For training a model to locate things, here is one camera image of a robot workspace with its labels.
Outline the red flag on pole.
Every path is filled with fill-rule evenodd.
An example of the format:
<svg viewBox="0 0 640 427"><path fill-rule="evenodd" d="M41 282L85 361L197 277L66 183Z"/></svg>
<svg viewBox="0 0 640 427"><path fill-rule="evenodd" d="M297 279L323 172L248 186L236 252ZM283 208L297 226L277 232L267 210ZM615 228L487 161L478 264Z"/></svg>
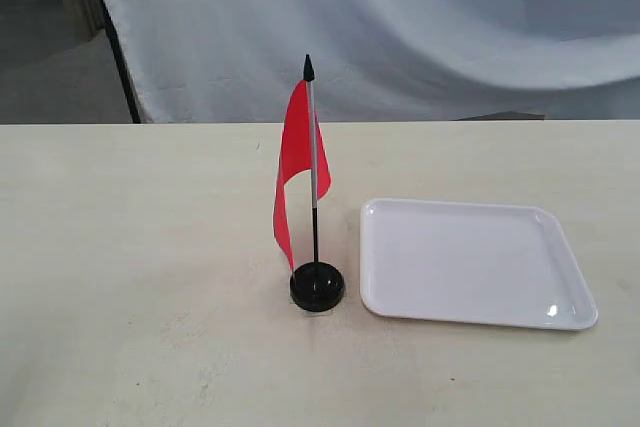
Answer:
<svg viewBox="0 0 640 427"><path fill-rule="evenodd" d="M273 209L273 232L290 270L294 271L294 253L286 211L285 186L301 172L311 175L311 205L314 261L319 261L318 200L331 186L331 175L315 109L313 82L315 71L309 54L305 55L303 76L293 89L285 113L279 152Z"/></svg>

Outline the black round flag base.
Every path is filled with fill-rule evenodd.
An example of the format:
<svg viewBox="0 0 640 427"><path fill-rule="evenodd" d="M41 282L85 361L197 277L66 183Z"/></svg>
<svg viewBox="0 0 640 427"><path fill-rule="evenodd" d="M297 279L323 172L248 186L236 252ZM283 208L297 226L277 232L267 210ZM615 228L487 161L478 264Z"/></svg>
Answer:
<svg viewBox="0 0 640 427"><path fill-rule="evenodd" d="M308 262L290 277L290 296L301 309L320 313L333 309L342 300L346 283L341 272L325 262Z"/></svg>

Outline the white rectangular plastic tray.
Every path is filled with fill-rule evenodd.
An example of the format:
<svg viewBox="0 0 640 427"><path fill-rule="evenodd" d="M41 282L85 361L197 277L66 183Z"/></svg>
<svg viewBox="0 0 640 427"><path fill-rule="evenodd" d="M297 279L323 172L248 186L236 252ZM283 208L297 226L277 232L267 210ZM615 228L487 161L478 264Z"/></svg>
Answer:
<svg viewBox="0 0 640 427"><path fill-rule="evenodd" d="M526 206L368 201L360 297L412 320L583 331L599 317L561 224Z"/></svg>

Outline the white backdrop cloth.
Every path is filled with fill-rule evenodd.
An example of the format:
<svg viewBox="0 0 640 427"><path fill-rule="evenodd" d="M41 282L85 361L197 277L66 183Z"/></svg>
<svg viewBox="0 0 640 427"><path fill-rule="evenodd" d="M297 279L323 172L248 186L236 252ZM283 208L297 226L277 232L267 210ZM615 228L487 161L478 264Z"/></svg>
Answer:
<svg viewBox="0 0 640 427"><path fill-rule="evenodd" d="M104 0L151 122L639 114L639 0Z"/></svg>

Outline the black backdrop stand pole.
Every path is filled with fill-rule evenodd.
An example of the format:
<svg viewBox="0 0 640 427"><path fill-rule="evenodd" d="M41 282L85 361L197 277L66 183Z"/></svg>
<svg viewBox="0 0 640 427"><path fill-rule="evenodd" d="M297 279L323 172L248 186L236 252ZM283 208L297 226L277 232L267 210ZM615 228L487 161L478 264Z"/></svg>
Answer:
<svg viewBox="0 0 640 427"><path fill-rule="evenodd" d="M105 22L104 30L114 57L117 73L120 79L131 121L134 124L140 124L141 116L137 107L136 97L129 76L129 71L126 66L124 54L117 36L115 26L106 7L103 7L103 16Z"/></svg>

